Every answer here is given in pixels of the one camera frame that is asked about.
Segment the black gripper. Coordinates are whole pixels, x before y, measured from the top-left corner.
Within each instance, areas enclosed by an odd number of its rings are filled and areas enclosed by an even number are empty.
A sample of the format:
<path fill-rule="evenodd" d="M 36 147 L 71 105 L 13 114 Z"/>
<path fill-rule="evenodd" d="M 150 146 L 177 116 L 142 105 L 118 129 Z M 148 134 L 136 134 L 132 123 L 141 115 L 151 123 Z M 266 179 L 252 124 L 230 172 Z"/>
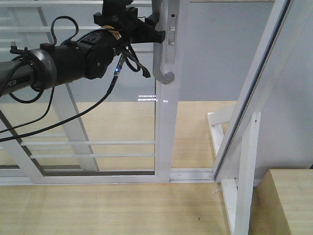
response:
<path fill-rule="evenodd" d="M 117 41 L 139 43 L 159 43 L 165 40 L 165 30 L 159 31 L 160 14 L 138 17 L 136 7 L 128 7 L 131 0 L 105 0 L 102 11 L 93 15 L 99 25 Z"/>

